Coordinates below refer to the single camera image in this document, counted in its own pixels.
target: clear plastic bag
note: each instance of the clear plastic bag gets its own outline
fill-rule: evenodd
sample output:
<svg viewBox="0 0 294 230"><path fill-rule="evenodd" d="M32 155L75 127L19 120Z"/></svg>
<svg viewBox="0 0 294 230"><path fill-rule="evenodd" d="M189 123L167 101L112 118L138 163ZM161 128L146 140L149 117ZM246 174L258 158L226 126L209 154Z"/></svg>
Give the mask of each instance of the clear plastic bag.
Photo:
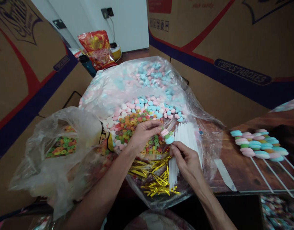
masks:
<svg viewBox="0 0 294 230"><path fill-rule="evenodd" d="M200 149L202 167L207 181L212 181L217 171L214 159L221 152L223 124L205 112L182 76L161 57L148 57L124 62L105 71L98 71L85 94L79 108L91 111L100 120L113 117L121 105L141 96L155 96L160 101L178 107L184 122L195 125L196 139ZM176 119L166 120L164 127L174 130ZM191 196L192 191L180 176L180 194L156 195L152 198L140 188L144 181L126 177L135 193L152 210L169 208Z"/></svg>
<svg viewBox="0 0 294 230"><path fill-rule="evenodd" d="M12 178L10 190L29 190L32 196L47 196L54 207L54 219L64 215L73 206L69 171L93 146L99 144L102 125L90 112L77 107L62 109L38 123L26 142L25 158ZM54 152L61 140L75 145Z"/></svg>

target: blue stripe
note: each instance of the blue stripe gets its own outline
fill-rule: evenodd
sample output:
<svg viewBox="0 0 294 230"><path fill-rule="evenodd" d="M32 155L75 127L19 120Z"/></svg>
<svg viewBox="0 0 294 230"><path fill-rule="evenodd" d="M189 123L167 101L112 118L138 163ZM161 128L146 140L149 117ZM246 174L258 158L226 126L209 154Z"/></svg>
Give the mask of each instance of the blue stripe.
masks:
<svg viewBox="0 0 294 230"><path fill-rule="evenodd" d="M0 158L38 115L55 91L60 87L78 60L68 50L69 62L31 98L30 101L0 130Z"/></svg>
<svg viewBox="0 0 294 230"><path fill-rule="evenodd" d="M250 98L268 109L274 109L275 107L294 99L294 81L272 82L264 86L257 85L225 70L219 69L212 63L193 57L159 42L153 38L150 31L149 44L167 54L171 58L176 59L177 61L203 73L204 75L207 75L213 80L222 83L223 85Z"/></svg>

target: snack bag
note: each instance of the snack bag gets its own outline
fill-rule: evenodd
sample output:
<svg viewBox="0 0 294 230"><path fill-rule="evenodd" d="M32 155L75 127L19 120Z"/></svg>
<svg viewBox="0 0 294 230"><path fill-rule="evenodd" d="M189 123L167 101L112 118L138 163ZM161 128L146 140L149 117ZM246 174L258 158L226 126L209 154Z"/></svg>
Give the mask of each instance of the snack bag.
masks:
<svg viewBox="0 0 294 230"><path fill-rule="evenodd" d="M96 70L117 65L113 59L108 34L105 30L84 33L79 35L78 39L87 51Z"/></svg>

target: cardboard box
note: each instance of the cardboard box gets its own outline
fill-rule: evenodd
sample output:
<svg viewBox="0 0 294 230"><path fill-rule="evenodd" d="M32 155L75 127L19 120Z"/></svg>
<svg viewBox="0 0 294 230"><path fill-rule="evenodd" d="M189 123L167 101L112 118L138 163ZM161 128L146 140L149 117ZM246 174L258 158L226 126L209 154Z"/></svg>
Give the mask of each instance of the cardboard box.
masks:
<svg viewBox="0 0 294 230"><path fill-rule="evenodd" d="M0 1L0 216L34 201L8 185L35 125L78 106L91 80L31 1Z"/></svg>
<svg viewBox="0 0 294 230"><path fill-rule="evenodd" d="M150 55L234 127L294 99L294 1L147 0Z"/></svg>

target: blue water bottle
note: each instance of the blue water bottle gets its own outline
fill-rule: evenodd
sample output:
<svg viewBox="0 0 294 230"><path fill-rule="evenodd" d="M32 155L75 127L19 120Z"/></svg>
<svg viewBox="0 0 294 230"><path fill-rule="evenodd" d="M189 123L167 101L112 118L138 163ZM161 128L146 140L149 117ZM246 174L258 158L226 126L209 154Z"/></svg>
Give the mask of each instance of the blue water bottle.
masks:
<svg viewBox="0 0 294 230"><path fill-rule="evenodd" d="M90 59L88 58L88 56L86 55L81 55L79 57L79 61L82 63L82 65L85 67L85 69L89 72L89 74L94 77L96 76L97 71L95 70L95 68L93 67L92 62L90 61Z"/></svg>

